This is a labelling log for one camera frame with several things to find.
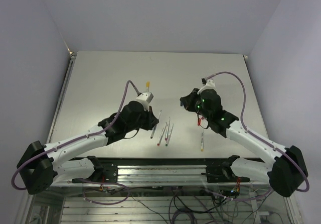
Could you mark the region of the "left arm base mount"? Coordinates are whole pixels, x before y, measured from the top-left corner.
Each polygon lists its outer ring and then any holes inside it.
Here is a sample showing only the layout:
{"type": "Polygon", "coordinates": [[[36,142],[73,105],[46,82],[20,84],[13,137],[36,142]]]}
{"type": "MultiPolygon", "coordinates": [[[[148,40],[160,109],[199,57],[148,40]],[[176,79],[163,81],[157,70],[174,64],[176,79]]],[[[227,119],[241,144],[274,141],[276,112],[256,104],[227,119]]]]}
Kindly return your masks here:
{"type": "Polygon", "coordinates": [[[93,171],[88,177],[80,177],[72,179],[72,183],[115,183],[118,177],[118,168],[116,164],[105,161],[95,156],[87,156],[89,165],[92,164],[93,171]]]}

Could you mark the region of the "blue-end white pen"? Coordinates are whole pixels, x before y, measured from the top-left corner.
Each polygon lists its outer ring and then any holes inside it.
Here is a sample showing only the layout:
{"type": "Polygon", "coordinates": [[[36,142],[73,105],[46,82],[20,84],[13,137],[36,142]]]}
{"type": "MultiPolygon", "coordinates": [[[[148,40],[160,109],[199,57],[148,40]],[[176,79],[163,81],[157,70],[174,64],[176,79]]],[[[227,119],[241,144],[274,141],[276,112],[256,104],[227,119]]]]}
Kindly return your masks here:
{"type": "MultiPolygon", "coordinates": [[[[159,114],[158,114],[158,118],[157,118],[158,123],[159,123],[159,119],[160,119],[160,117],[161,117],[161,114],[162,114],[162,110],[160,110],[160,112],[159,112],[159,114]]],[[[156,132],[156,128],[157,128],[157,126],[158,126],[158,123],[153,127],[152,133],[151,133],[151,136],[150,136],[150,139],[153,139],[154,134],[155,134],[155,132],[156,132]]]]}

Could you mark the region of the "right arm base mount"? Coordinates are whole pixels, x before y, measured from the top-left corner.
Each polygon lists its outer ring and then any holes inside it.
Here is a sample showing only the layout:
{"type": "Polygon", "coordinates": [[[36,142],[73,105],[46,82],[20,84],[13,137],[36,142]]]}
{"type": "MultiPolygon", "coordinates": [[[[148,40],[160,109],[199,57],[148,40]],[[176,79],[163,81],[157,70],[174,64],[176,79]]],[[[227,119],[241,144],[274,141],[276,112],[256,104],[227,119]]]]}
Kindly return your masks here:
{"type": "Polygon", "coordinates": [[[219,166],[207,166],[206,171],[201,175],[206,176],[209,183],[213,183],[214,180],[237,181],[238,176],[234,174],[231,169],[232,164],[238,160],[240,156],[232,155],[225,159],[219,166]]]}

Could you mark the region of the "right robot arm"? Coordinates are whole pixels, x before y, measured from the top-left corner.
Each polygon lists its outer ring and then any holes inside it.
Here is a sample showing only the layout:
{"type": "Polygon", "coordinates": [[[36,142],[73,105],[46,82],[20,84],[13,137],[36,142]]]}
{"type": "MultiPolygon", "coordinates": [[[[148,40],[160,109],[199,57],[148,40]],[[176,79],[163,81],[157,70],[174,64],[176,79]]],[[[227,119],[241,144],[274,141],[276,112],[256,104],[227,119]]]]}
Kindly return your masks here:
{"type": "Polygon", "coordinates": [[[233,155],[221,169],[221,176],[230,182],[237,177],[247,177],[269,184],[283,197],[290,197],[308,177],[302,151],[285,147],[252,132],[241,121],[223,109],[221,98],[214,89],[199,90],[180,98],[185,110],[204,117],[210,128],[255,154],[261,162],[250,161],[233,155]]]}

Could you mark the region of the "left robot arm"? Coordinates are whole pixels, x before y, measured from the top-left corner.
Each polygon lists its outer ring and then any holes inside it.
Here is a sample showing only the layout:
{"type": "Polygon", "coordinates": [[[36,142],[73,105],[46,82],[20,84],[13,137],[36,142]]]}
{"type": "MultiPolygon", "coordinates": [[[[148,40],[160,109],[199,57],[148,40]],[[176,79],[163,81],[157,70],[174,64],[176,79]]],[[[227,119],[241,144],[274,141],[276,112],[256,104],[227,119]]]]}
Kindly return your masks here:
{"type": "Polygon", "coordinates": [[[97,182],[102,177],[102,169],[89,158],[78,162],[73,158],[120,141],[131,131],[151,131],[158,123],[151,106],[144,108],[142,103],[133,100],[84,134],[45,145],[32,142],[17,164],[24,183],[22,190],[34,195],[57,181],[83,178],[97,182]]]}

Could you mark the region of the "yellow-end white pen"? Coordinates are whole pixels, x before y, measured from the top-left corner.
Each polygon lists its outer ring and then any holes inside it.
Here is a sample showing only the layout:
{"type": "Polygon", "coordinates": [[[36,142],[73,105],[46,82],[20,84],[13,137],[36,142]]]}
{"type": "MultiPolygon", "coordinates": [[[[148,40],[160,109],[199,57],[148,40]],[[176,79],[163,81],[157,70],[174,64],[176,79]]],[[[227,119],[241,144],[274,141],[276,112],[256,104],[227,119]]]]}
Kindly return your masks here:
{"type": "Polygon", "coordinates": [[[150,92],[150,82],[149,81],[146,83],[146,91],[150,92]]]}

